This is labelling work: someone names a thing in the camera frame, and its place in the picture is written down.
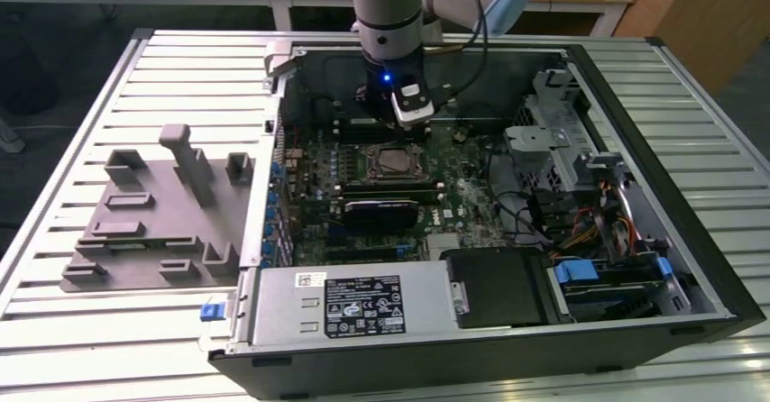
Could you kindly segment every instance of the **warning label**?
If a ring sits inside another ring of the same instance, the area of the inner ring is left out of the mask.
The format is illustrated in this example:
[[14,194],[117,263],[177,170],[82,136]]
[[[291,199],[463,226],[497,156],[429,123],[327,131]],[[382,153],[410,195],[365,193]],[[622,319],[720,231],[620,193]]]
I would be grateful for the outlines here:
[[407,332],[401,278],[327,279],[325,333],[338,337]]

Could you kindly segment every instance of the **motherboard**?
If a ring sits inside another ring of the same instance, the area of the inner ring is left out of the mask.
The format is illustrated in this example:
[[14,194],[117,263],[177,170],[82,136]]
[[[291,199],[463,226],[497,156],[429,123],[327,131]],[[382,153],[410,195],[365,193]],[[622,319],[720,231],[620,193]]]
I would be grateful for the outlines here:
[[437,260],[506,245],[485,179],[489,136],[434,123],[398,139],[375,120],[294,131],[295,265]]

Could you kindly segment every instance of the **metal slatted table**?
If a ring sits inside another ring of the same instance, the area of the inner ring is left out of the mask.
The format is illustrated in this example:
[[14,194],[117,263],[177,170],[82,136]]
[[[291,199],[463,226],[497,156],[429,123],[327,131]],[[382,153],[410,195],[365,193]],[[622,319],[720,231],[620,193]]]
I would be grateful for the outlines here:
[[[289,38],[354,40],[334,33]],[[157,31],[129,44],[0,263],[0,400],[253,400],[202,352],[225,345],[229,322],[205,330],[213,346],[198,342],[201,304],[234,288],[67,294],[58,284],[105,190],[102,165],[111,150],[137,148],[145,159],[171,159],[155,142],[162,125],[175,122],[191,125],[193,142],[210,159],[261,145],[261,123],[278,108],[262,85],[265,48],[274,40],[270,32]],[[770,165],[668,49],[638,39],[502,41],[584,44],[770,315]],[[601,124],[598,129],[609,139]],[[636,370],[411,389],[387,400],[766,400],[769,370],[764,323]]]

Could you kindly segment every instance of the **barcode sticker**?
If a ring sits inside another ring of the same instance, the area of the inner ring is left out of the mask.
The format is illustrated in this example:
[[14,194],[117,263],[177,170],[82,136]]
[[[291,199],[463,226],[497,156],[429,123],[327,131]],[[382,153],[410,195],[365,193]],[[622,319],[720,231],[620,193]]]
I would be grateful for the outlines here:
[[326,273],[298,273],[295,278],[297,288],[318,288],[325,285]]

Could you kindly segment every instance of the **blue clip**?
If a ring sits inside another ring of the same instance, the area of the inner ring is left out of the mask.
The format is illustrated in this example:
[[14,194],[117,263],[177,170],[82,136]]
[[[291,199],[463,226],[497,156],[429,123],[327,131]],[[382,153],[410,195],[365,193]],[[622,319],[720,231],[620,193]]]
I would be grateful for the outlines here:
[[410,250],[411,244],[399,244],[397,246],[397,258],[403,258]]
[[668,278],[672,274],[674,274],[674,270],[672,269],[672,263],[666,258],[658,258],[656,262],[658,263],[658,268],[664,273],[664,279]]
[[274,244],[271,242],[263,243],[263,255],[273,255],[274,254]]
[[554,267],[558,283],[598,280],[600,274],[590,260],[565,260]]
[[226,304],[209,303],[202,306],[202,322],[211,323],[213,321],[226,320]]
[[274,161],[274,164],[271,165],[271,171],[277,177],[281,176],[282,169],[277,161]]

